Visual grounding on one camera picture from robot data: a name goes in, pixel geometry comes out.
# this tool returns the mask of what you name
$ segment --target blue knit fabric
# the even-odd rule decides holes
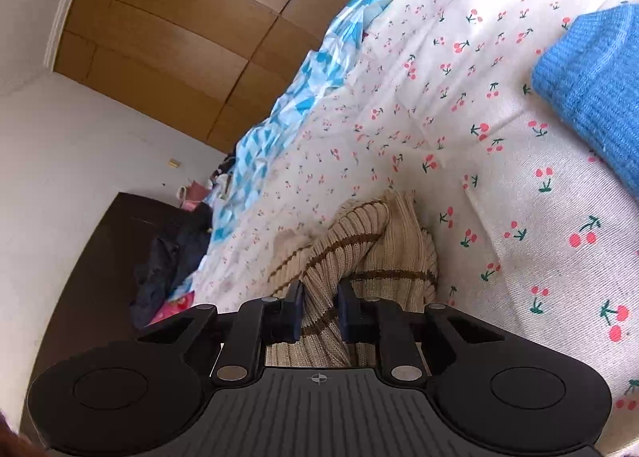
[[[575,19],[532,70],[532,87],[639,199],[639,5]]]

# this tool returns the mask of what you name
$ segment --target crosshair symbol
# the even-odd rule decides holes
[[[326,374],[317,373],[313,374],[309,380],[319,385],[320,383],[324,383],[326,380],[330,380],[330,378]]]

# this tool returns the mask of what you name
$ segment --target bed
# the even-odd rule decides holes
[[[530,82],[576,16],[627,2],[353,0],[209,197],[194,303],[281,292],[279,231],[312,238],[348,199],[414,190],[438,300],[596,368],[613,394],[599,450],[637,453],[637,202]]]

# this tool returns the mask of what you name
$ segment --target dark clothing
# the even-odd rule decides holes
[[[136,328],[148,325],[173,290],[197,270],[208,249],[212,215],[211,208],[200,203],[182,225],[167,225],[151,241],[148,261],[135,269],[138,290],[130,311]]]
[[[224,158],[224,161],[220,163],[215,172],[211,174],[211,182],[215,185],[215,181],[218,176],[227,174],[235,166],[235,148]]]

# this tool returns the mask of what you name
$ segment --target pink fabric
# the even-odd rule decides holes
[[[194,211],[208,193],[209,190],[197,182],[191,183],[188,187],[181,187],[178,192],[178,197],[182,200],[181,208],[189,212]]]
[[[151,323],[160,322],[161,320],[168,319],[168,317],[172,317],[185,309],[189,309],[193,305],[193,298],[195,297],[195,294],[195,291],[190,291],[175,301],[165,302],[160,310],[155,314]]]

